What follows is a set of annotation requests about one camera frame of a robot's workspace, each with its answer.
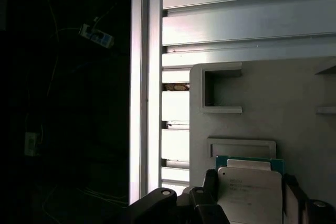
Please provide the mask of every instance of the vertical metal bar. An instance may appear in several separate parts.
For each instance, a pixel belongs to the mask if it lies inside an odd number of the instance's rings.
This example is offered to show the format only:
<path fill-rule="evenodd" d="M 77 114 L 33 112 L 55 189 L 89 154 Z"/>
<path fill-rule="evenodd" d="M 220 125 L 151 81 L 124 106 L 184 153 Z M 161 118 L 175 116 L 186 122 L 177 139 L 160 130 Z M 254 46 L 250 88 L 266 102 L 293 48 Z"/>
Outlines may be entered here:
<path fill-rule="evenodd" d="M 148 192 L 161 186 L 162 0 L 149 0 Z"/>
<path fill-rule="evenodd" d="M 129 203 L 146 194 L 148 0 L 132 0 Z"/>

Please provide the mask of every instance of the metal rack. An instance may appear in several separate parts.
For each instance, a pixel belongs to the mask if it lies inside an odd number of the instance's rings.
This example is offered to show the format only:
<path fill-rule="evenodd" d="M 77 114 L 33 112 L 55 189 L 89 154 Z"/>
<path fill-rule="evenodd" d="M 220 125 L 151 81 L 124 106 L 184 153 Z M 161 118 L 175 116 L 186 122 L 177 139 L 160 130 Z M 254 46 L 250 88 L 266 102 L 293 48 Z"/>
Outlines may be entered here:
<path fill-rule="evenodd" d="M 188 185 L 188 83 L 198 63 L 335 56 L 336 0 L 132 0 L 130 203 Z"/>

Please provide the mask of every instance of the cable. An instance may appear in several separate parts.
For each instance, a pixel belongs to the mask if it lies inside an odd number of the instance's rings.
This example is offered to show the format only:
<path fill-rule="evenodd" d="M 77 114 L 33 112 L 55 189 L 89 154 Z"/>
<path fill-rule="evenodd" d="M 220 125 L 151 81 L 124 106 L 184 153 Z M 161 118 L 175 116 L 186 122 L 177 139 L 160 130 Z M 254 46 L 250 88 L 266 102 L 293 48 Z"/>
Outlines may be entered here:
<path fill-rule="evenodd" d="M 119 0 L 117 0 L 117 1 L 110 7 L 110 9 L 108 9 L 103 15 L 101 15 L 101 16 L 97 19 L 97 21 L 95 22 L 95 24 L 93 25 L 93 27 L 92 27 L 92 29 L 91 29 L 91 36 L 90 36 L 90 39 L 89 39 L 89 40 L 91 40 L 92 37 L 94 36 L 94 34 L 95 34 L 94 30 L 95 30 L 96 26 L 98 25 L 99 21 L 101 21 L 106 15 L 108 15 L 108 14 L 110 13 L 110 11 L 111 11 L 113 8 L 116 7 L 118 1 L 119 1 Z"/>
<path fill-rule="evenodd" d="M 53 219 L 54 222 L 56 222 L 56 223 L 58 223 L 58 224 L 61 224 L 61 222 L 59 222 L 54 216 L 52 216 L 51 214 L 49 214 L 49 213 L 46 211 L 46 209 L 45 209 L 45 205 L 46 205 L 48 199 L 49 199 L 49 198 L 51 197 L 51 195 L 54 193 L 54 191 L 56 190 L 56 188 L 57 188 L 57 185 L 54 186 L 54 188 L 49 192 L 48 196 L 46 197 L 45 201 L 44 201 L 43 204 L 42 204 L 42 210 L 43 210 L 43 212 L 44 212 L 47 216 L 49 216 L 51 219 Z"/>
<path fill-rule="evenodd" d="M 128 205 L 128 202 L 124 202 L 124 201 L 119 201 L 119 200 L 116 200 L 116 199 L 111 199 L 111 198 L 106 198 L 106 197 L 103 197 L 102 195 L 99 195 L 99 194 L 95 194 L 95 193 L 92 193 L 88 190 L 82 190 L 88 194 L 91 194 L 91 195 L 94 195 L 94 196 L 97 196 L 97 197 L 100 197 L 100 198 L 104 198 L 108 201 L 112 201 L 112 202 L 116 202 L 116 203 L 120 203 L 120 204 L 124 204 L 124 205 Z"/>
<path fill-rule="evenodd" d="M 47 2 L 49 4 L 50 12 L 51 12 L 51 15 L 53 17 L 54 24 L 55 24 L 56 40 L 57 40 L 57 43 L 59 43 L 58 27 L 57 27 L 56 17 L 55 17 L 54 11 L 53 11 L 53 7 L 51 6 L 50 0 L 47 0 Z M 50 92 L 50 88 L 51 88 L 51 83 L 52 83 L 52 81 L 54 79 L 57 63 L 58 63 L 58 52 L 56 52 L 56 60 L 55 60 L 54 69 L 52 70 L 52 74 L 51 74 L 51 80 L 50 80 L 50 84 L 49 84 L 48 91 L 47 91 L 47 97 L 49 96 L 49 92 Z"/>
<path fill-rule="evenodd" d="M 114 202 L 113 200 L 108 200 L 108 199 L 105 199 L 105 198 L 102 198 L 102 197 L 99 197 L 99 196 L 96 196 L 96 195 L 87 193 L 86 191 L 83 191 L 83 190 L 81 190 L 81 189 L 79 189 L 79 188 L 77 188 L 77 190 L 79 190 L 79 191 L 82 192 L 83 194 L 86 194 L 86 195 L 89 195 L 89 196 L 91 196 L 91 197 L 94 197 L 94 198 L 98 198 L 98 199 L 104 200 L 104 201 L 106 201 L 106 202 L 108 202 L 108 203 L 111 203 L 111 204 L 113 204 L 113 205 L 117 205 L 118 207 L 126 208 L 126 207 L 122 207 L 122 206 L 118 205 L 118 204 L 117 204 L 116 202 Z"/>
<path fill-rule="evenodd" d="M 94 190 L 92 190 L 88 187 L 86 187 L 86 190 L 91 191 L 91 192 L 93 192 L 95 194 L 98 194 L 98 195 L 104 195 L 104 196 L 107 196 L 107 197 L 110 197 L 110 198 L 115 198 L 115 199 L 122 199 L 122 198 L 127 197 L 126 195 L 124 195 L 124 196 L 113 196 L 113 195 L 109 195 L 109 194 L 103 194 L 103 193 L 100 193 L 98 191 L 94 191 Z"/>

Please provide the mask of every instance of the dark background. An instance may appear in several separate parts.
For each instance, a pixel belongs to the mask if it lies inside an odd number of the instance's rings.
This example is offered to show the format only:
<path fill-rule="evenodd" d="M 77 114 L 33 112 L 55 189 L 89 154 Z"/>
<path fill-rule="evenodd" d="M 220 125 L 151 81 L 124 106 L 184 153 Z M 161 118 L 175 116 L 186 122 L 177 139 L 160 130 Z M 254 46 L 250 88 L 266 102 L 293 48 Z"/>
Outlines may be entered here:
<path fill-rule="evenodd" d="M 8 223 L 57 223 L 42 209 L 56 185 L 44 209 L 60 223 L 101 223 L 121 210 L 78 188 L 128 200 L 131 0 L 50 0 L 58 29 L 92 25 L 114 3 L 96 26 L 114 37 L 107 49 L 75 29 L 60 31 L 57 43 L 47 0 L 7 2 Z M 27 114 L 28 132 L 43 129 L 37 157 L 23 155 Z"/>

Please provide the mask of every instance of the screw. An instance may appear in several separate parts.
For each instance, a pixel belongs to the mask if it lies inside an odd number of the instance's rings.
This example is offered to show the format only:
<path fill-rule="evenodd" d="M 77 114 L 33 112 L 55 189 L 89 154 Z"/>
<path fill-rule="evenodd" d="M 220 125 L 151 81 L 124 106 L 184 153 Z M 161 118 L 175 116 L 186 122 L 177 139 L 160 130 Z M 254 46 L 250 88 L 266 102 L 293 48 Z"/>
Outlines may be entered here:
<path fill-rule="evenodd" d="M 326 207 L 325 203 L 324 203 L 324 202 L 321 202 L 321 201 L 315 201 L 315 202 L 314 202 L 314 205 L 315 205 L 315 206 L 318 206 L 318 207 Z"/>

